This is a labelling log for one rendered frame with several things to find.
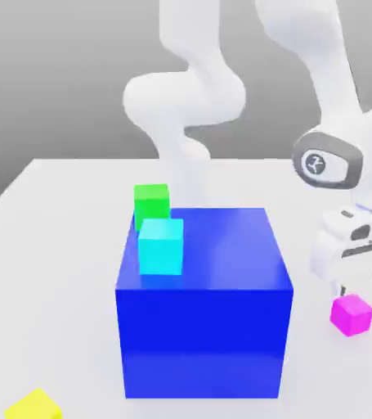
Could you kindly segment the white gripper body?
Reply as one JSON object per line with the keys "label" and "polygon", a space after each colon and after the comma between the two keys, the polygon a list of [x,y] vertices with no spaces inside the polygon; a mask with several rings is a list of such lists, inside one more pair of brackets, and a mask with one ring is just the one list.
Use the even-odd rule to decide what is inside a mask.
{"label": "white gripper body", "polygon": [[344,258],[372,252],[372,239],[345,241],[321,229],[314,241],[310,269],[321,280],[329,284],[342,284],[333,272],[334,267]]}

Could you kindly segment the small magenta cube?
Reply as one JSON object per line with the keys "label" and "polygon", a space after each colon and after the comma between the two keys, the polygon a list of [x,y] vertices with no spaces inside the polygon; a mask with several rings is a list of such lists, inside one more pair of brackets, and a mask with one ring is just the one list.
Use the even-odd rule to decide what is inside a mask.
{"label": "small magenta cube", "polygon": [[347,337],[370,329],[372,307],[359,295],[340,296],[334,300],[329,320]]}

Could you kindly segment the small cyan cube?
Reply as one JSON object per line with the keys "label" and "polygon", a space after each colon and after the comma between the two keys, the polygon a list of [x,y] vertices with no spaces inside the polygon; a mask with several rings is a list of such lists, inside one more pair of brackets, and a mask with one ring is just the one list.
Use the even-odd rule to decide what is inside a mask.
{"label": "small cyan cube", "polygon": [[183,219],[145,219],[138,236],[141,275],[182,274]]}

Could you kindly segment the small green cube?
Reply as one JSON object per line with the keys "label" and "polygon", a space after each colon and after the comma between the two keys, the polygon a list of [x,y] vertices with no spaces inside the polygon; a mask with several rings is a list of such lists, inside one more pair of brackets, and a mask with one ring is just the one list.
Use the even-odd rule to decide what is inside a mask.
{"label": "small green cube", "polygon": [[169,190],[166,183],[137,184],[133,188],[134,222],[139,231],[144,219],[170,217]]}

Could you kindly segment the small yellow cube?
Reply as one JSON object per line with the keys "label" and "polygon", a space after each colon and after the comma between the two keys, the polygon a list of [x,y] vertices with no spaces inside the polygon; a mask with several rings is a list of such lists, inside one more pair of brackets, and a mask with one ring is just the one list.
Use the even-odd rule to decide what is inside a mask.
{"label": "small yellow cube", "polygon": [[40,388],[7,408],[4,417],[5,419],[63,419],[61,408]]}

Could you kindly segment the large blue box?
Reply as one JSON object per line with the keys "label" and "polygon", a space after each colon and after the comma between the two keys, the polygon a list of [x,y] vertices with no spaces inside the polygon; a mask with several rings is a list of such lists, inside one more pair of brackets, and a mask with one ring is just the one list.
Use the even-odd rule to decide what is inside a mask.
{"label": "large blue box", "polygon": [[141,275],[130,229],[115,286],[129,399],[274,399],[294,289],[262,208],[174,209],[179,276]]}

